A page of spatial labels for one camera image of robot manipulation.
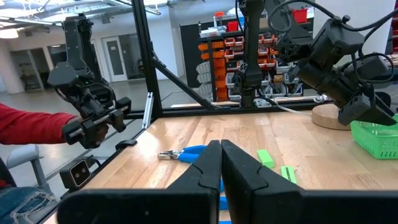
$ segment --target ceiling light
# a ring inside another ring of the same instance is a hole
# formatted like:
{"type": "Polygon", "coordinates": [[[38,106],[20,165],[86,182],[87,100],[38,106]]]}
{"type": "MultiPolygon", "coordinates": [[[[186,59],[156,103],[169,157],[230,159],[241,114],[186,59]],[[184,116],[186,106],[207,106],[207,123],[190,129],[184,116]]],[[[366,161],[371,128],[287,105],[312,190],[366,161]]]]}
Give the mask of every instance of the ceiling light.
{"type": "Polygon", "coordinates": [[[16,29],[0,30],[0,39],[14,39],[18,38],[18,32],[16,29]]]}
{"type": "Polygon", "coordinates": [[[168,0],[144,0],[144,5],[165,4],[168,0]]]}

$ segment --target wooden tabletop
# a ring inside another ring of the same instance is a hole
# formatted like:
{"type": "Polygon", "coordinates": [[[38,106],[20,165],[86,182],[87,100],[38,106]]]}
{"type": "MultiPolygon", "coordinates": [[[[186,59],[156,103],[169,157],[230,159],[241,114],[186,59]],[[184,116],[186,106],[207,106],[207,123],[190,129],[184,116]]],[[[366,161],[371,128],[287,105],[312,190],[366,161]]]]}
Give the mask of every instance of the wooden tabletop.
{"type": "MultiPolygon", "coordinates": [[[[305,189],[398,189],[398,161],[374,159],[350,131],[322,128],[289,112],[158,119],[85,189],[166,188],[189,165],[159,161],[158,153],[214,139],[229,139],[255,158],[257,150],[267,149],[274,171],[293,166],[305,189]]],[[[221,211],[220,220],[229,220],[228,212],[221,211]]]]}

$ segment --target red sleeve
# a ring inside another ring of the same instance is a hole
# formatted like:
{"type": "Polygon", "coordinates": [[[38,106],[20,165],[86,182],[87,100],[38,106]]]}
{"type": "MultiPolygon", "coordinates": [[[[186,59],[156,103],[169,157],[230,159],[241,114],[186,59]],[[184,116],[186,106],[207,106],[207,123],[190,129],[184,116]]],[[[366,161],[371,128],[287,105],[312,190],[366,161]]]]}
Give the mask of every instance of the red sleeve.
{"type": "Polygon", "coordinates": [[[20,111],[0,103],[0,144],[63,143],[62,126],[74,117],[20,111]]]}

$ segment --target green basket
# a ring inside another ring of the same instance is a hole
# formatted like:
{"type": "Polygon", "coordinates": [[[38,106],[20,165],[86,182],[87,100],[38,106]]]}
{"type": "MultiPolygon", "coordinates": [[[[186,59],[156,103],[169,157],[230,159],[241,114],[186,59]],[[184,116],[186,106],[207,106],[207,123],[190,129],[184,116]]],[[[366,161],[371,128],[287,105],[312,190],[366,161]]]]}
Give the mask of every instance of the green basket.
{"type": "Polygon", "coordinates": [[[384,126],[353,121],[351,132],[354,141],[376,159],[398,159],[398,124],[384,126]]]}

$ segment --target gray chair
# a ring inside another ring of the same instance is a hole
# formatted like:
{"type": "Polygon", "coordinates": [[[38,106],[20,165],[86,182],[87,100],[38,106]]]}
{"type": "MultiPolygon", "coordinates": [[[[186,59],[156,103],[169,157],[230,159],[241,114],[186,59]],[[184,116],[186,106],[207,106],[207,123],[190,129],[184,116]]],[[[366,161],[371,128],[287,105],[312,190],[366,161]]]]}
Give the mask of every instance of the gray chair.
{"type": "Polygon", "coordinates": [[[7,184],[17,187],[11,173],[9,172],[9,169],[26,162],[30,162],[36,176],[37,187],[47,192],[51,192],[50,186],[45,179],[43,168],[39,159],[40,155],[38,145],[28,144],[13,150],[8,156],[6,163],[4,163],[0,158],[0,179],[6,181],[7,184]]]}

